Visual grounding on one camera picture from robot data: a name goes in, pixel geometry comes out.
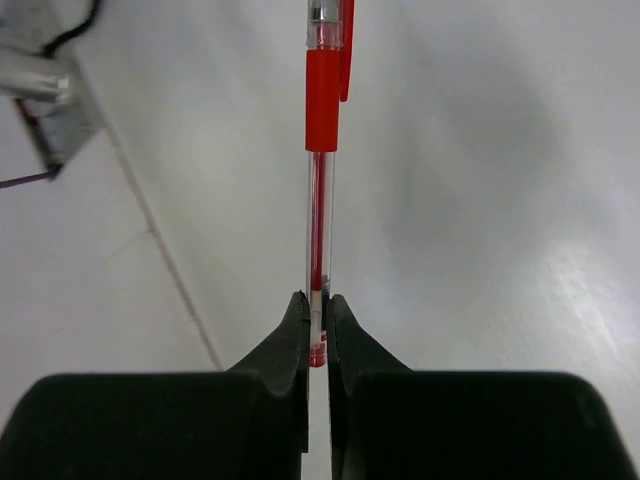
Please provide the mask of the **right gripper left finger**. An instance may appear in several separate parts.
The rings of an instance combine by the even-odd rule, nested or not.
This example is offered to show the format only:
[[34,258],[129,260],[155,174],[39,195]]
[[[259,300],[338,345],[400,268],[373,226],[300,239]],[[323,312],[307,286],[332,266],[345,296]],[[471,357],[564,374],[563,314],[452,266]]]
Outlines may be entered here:
[[297,479],[308,449],[309,304],[224,371],[57,374],[1,435],[5,479]]

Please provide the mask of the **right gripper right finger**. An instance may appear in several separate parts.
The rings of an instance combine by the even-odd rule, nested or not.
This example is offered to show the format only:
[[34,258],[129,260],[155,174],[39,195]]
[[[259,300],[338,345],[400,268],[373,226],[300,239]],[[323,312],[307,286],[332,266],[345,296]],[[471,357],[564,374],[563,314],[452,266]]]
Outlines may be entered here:
[[552,371],[407,367],[327,306],[336,479],[635,479],[599,392]]

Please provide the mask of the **red gel pen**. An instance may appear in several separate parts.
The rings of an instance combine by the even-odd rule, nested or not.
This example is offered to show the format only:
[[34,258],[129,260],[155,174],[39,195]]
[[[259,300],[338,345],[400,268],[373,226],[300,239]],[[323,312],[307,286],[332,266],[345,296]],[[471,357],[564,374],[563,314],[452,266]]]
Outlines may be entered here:
[[306,296],[310,366],[327,361],[334,171],[340,106],[349,96],[355,3],[310,1],[307,8],[305,150],[309,157]]

